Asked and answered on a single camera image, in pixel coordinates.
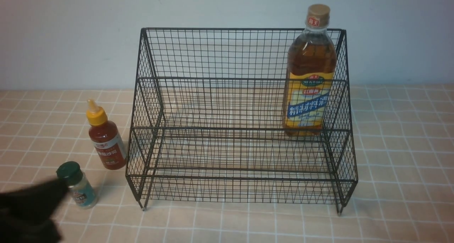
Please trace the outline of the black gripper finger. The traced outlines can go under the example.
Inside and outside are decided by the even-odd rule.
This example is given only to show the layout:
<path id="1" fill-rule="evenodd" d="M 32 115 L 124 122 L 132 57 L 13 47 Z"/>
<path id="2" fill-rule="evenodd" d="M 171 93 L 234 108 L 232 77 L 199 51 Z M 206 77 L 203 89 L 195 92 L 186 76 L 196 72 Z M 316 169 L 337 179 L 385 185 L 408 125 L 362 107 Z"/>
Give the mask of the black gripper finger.
<path id="1" fill-rule="evenodd" d="M 52 179 L 0 195 L 1 216 L 32 224 L 51 219 L 69 193 L 64 180 Z"/>

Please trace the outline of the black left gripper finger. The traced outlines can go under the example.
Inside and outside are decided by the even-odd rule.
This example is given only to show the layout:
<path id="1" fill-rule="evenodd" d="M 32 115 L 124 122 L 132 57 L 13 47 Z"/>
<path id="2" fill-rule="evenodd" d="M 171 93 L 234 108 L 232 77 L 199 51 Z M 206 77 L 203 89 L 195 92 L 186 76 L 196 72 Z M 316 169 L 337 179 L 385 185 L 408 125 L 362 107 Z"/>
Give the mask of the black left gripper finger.
<path id="1" fill-rule="evenodd" d="M 50 217 L 25 219 L 14 215 L 10 209 L 1 209 L 2 243 L 60 243 L 62 236 Z"/>

